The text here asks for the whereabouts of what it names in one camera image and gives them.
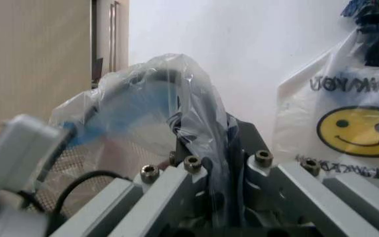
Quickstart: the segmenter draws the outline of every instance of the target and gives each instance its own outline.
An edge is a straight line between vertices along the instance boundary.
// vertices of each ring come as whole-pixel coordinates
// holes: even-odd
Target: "screw head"
[[[141,180],[146,184],[154,183],[159,174],[159,167],[153,164],[144,165],[140,170]]]
[[[169,164],[171,166],[176,166],[176,152],[175,151],[169,152]]]
[[[197,173],[201,169],[201,160],[196,156],[187,156],[184,159],[184,168],[189,173]]]
[[[264,168],[270,167],[273,163],[273,155],[266,150],[255,152],[255,161]]]
[[[301,166],[313,176],[318,176],[318,174],[320,173],[320,164],[313,159],[302,160]]]

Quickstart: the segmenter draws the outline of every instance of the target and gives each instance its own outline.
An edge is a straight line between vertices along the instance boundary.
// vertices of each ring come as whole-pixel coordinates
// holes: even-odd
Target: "clear plastic bag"
[[[358,28],[280,85],[272,151],[319,161],[321,178],[355,172],[379,187],[379,0],[342,14]]]
[[[50,124],[75,127],[65,152],[79,150],[79,161],[61,156],[58,163],[70,165],[52,169],[37,183],[54,197],[65,187],[61,183],[88,171],[111,170],[133,178],[143,165],[167,163],[178,138],[191,153],[212,161],[210,193],[224,194],[226,205],[227,115],[207,74],[187,56],[163,55],[107,74],[98,88],[54,109]],[[71,194],[66,205],[75,212],[96,189]],[[225,224],[225,214],[213,218],[214,224]]]

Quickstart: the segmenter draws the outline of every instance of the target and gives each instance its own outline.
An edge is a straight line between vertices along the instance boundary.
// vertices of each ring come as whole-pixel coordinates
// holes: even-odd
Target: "metal bracket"
[[[379,229],[379,188],[353,173],[325,179],[323,184]]]
[[[140,187],[114,179],[51,237],[107,236],[142,195]]]
[[[246,175],[291,220],[312,220],[325,236],[379,236],[376,228],[297,162],[262,168],[250,156]]]
[[[165,226],[176,226],[184,217],[192,194],[189,173],[168,167],[109,236],[158,236]]]

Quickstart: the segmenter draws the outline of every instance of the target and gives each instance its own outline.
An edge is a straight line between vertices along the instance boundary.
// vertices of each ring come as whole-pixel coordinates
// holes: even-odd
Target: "white wall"
[[[184,53],[270,145],[276,88],[353,29],[348,0],[132,0],[129,63]]]
[[[0,0],[0,123],[89,89],[89,0]]]

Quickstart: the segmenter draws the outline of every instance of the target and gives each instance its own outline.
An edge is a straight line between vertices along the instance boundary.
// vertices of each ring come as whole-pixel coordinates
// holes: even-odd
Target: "plastic bag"
[[[319,161],[320,178],[355,172],[379,187],[379,0],[342,15],[358,28],[280,85],[272,150]]]
[[[227,197],[227,115],[209,77],[184,55],[163,55],[144,64],[104,76],[98,88],[83,92],[53,110],[50,124],[75,127],[67,150],[80,150],[80,161],[51,170],[41,189],[53,196],[62,181],[107,169],[134,178],[143,165],[167,163],[176,138],[200,158],[213,164],[210,193]],[[77,210],[94,186],[72,195],[67,205]],[[213,223],[223,225],[226,212],[216,213]]]

